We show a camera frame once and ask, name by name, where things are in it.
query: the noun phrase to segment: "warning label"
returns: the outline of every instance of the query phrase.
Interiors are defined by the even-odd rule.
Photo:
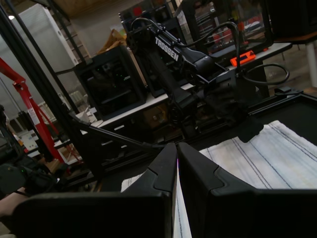
[[[33,108],[30,108],[30,109],[28,110],[28,112],[29,112],[29,114],[30,114],[30,117],[31,117],[31,119],[32,119],[32,121],[33,121],[33,123],[34,123],[34,125],[40,124],[40,120],[39,120],[38,116],[36,115],[34,109],[33,109]]]

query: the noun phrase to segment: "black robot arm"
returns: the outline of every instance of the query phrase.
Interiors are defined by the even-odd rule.
[[[149,25],[128,33],[127,45],[157,76],[158,82],[169,96],[171,122],[180,126],[186,137],[196,134],[194,115],[197,103],[201,100],[213,108],[219,118],[226,119],[229,124],[241,122],[247,117],[247,113],[240,107],[241,100],[238,97],[234,72],[217,78],[226,69],[218,65],[212,57],[181,44],[180,40],[167,32],[164,27],[148,19],[139,18],[139,20],[149,22]],[[162,54],[170,57],[184,78],[195,85],[193,92],[185,91],[179,86],[162,60]],[[242,86],[254,96],[255,86]]]

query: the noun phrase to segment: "table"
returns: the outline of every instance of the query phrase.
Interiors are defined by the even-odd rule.
[[[314,41],[317,40],[317,31],[305,36],[277,38],[275,42],[289,42],[294,45],[306,45],[307,60],[313,87],[317,87],[317,61],[315,55]]]

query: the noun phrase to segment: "cable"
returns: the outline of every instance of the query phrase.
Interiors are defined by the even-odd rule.
[[[255,69],[258,69],[258,68],[265,68],[265,67],[269,67],[269,66],[275,66],[275,67],[279,67],[281,68],[282,70],[285,71],[286,73],[286,77],[285,79],[281,80],[281,81],[278,81],[278,82],[261,82],[261,81],[255,81],[255,80],[252,80],[252,79],[249,79],[248,77],[246,77],[245,75],[241,75],[245,80],[253,83],[253,84],[256,84],[256,85],[260,85],[260,86],[268,86],[268,85],[279,85],[279,84],[282,84],[282,83],[285,83],[289,76],[290,76],[290,72],[288,69],[286,69],[284,66],[280,65],[280,64],[277,64],[277,63],[269,63],[269,64],[261,64],[261,65],[258,65],[252,69],[250,69],[249,71],[247,71],[247,73],[250,73],[251,71],[255,70]]]

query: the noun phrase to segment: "red crane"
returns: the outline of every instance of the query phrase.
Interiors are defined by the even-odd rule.
[[[57,134],[59,134],[58,130],[53,126],[50,120],[46,117],[40,107],[33,100],[32,95],[30,94],[29,88],[25,83],[25,78],[23,78],[20,74],[15,72],[6,62],[4,62],[0,58],[0,72],[7,76],[9,79],[13,81],[13,86],[16,91],[20,94],[24,104],[26,105],[30,117],[39,132],[40,137],[46,144],[49,152],[53,155],[54,158],[58,159],[60,163],[64,163],[64,159],[54,148],[54,141],[51,137],[50,131],[44,123],[44,120],[41,115],[50,123],[52,128],[55,130]]]

